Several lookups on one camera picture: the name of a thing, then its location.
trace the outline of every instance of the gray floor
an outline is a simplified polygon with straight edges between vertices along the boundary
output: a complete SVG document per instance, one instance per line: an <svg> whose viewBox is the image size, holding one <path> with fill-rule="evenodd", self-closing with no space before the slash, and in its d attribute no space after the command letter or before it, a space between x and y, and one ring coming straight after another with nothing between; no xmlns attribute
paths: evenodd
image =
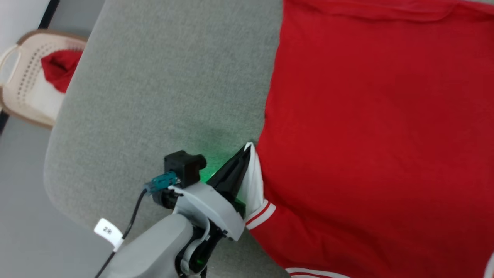
<svg viewBox="0 0 494 278"><path fill-rule="evenodd" d="M103 0L61 0L51 29L88 36ZM43 188L50 132L10 118L0 136L0 277L93 277L112 247L57 211Z"/></svg>

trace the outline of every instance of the white wall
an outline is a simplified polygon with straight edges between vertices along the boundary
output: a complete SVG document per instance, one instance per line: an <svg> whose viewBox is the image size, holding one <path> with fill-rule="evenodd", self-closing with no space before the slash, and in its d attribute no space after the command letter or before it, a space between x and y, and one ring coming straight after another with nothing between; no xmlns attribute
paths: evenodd
<svg viewBox="0 0 494 278"><path fill-rule="evenodd" d="M0 53L37 29L50 0L0 0Z"/></svg>

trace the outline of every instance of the white stripe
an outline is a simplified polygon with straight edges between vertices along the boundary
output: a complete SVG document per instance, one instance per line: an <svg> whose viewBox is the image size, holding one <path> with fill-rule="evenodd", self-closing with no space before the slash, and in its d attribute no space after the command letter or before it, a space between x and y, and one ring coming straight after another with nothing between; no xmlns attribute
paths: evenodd
<svg viewBox="0 0 494 278"><path fill-rule="evenodd" d="M264 199L264 202L262 203L261 207L256 209L256 211L254 211L254 213L252 213L251 215L249 215L245 220L244 222L247 223L249 222L252 218L256 217L261 211L264 210L264 208L269 204L268 200Z"/></svg>
<svg viewBox="0 0 494 278"><path fill-rule="evenodd" d="M259 215L259 217L254 219L246 226L247 229L251 230L264 223L264 221L268 220L268 218L270 218L271 215L275 213L275 210L276 210L276 206L270 203L268 209L263 214Z"/></svg>
<svg viewBox="0 0 494 278"><path fill-rule="evenodd" d="M290 274L297 273L297 272L307 273L307 275L306 274L300 274L300 275L292 276L292 277L297 277L297 278L312 278L312 277L314 277L311 274L326 276L329 278L350 278L350 277L343 275L343 274L338 274L338 273L329 272L329 271L306 269L306 268L287 268L285 270Z"/></svg>
<svg viewBox="0 0 494 278"><path fill-rule="evenodd" d="M491 255L484 272L484 278L494 278L494 253Z"/></svg>

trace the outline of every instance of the white cable label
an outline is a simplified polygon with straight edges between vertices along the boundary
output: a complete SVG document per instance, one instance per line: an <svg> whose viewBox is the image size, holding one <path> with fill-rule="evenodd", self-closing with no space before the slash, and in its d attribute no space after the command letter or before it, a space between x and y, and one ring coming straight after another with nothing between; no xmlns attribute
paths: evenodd
<svg viewBox="0 0 494 278"><path fill-rule="evenodd" d="M123 234L119 228L104 218L101 218L98 224L96 224L96 227L94 227L94 232L109 241L113 245L113 251L115 252L120 248L124 241L122 239Z"/></svg>

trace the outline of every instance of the red garment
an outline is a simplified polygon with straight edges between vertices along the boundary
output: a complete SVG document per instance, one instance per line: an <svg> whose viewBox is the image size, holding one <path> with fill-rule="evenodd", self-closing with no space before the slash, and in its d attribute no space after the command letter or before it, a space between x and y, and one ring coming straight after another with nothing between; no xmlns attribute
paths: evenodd
<svg viewBox="0 0 494 278"><path fill-rule="evenodd" d="M81 55L82 51L60 50L43 57L44 77L60 92L67 92Z"/></svg>
<svg viewBox="0 0 494 278"><path fill-rule="evenodd" d="M293 277L493 278L494 7L284 0L257 151Z"/></svg>

